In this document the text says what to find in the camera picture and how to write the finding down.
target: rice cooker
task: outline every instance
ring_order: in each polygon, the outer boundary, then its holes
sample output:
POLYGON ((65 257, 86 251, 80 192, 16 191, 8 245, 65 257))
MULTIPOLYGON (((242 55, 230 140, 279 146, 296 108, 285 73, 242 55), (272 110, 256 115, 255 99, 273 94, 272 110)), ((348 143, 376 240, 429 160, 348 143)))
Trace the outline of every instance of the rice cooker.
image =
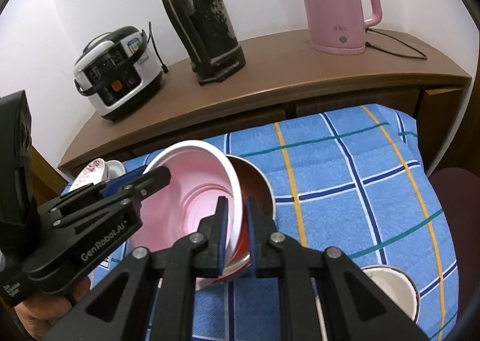
POLYGON ((145 31, 126 26, 93 39, 75 63, 78 92, 103 118, 126 117, 160 89, 162 73, 168 69, 155 45, 157 57, 148 49, 149 40, 145 31))

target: checkered cloth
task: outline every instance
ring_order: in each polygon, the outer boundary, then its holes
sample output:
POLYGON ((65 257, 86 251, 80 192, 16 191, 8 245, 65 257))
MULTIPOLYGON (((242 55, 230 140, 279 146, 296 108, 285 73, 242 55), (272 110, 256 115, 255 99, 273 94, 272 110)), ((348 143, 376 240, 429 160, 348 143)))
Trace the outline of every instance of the checkered cloth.
MULTIPOLYGON (((379 105, 315 114, 207 139, 259 167, 272 185, 279 231, 304 246, 338 246, 360 266, 406 271, 431 339, 453 327, 458 271, 440 203, 424 174, 415 120, 379 105)), ((128 171, 160 151, 125 163, 128 171)), ((122 246, 92 274, 96 284, 122 246)), ((277 281, 249 275, 195 296, 193 340, 277 341, 277 281)))

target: pink electric kettle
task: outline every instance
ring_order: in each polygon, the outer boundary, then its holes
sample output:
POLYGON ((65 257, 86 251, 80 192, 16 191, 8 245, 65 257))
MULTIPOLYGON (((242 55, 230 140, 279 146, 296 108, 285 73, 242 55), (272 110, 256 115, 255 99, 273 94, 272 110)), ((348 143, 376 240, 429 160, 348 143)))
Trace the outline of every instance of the pink electric kettle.
POLYGON ((356 54, 365 50, 365 29, 382 20, 380 0, 371 0, 373 14, 363 19, 361 0, 304 0, 310 43, 316 50, 356 54))

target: maroon stool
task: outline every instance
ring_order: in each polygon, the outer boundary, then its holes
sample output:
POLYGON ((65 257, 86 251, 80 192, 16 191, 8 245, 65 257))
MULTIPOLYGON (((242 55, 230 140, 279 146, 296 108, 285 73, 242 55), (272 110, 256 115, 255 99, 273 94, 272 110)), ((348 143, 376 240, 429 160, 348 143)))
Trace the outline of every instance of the maroon stool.
POLYGON ((452 234, 458 266, 457 323, 445 341, 480 339, 480 178, 459 168, 430 177, 452 234))

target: bolt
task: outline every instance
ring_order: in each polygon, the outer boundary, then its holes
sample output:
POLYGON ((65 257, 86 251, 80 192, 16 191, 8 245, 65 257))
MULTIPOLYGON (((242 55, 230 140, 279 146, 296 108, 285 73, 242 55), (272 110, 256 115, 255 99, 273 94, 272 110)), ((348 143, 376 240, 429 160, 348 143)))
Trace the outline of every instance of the bolt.
POLYGON ((274 232, 270 235, 270 239, 275 242, 275 243, 280 243, 285 240, 285 235, 283 235, 281 232, 274 232))
POLYGON ((148 250, 145 249, 144 247, 137 247, 131 253, 134 255, 136 259, 140 260, 141 258, 145 257, 148 254, 148 250))
POLYGON ((342 255, 342 250, 340 250, 338 247, 329 247, 327 249, 327 255, 330 257, 330 258, 340 258, 340 256, 342 255))
POLYGON ((192 243, 200 243, 205 239, 205 235, 201 232, 194 232, 193 234, 190 234, 189 238, 192 243))

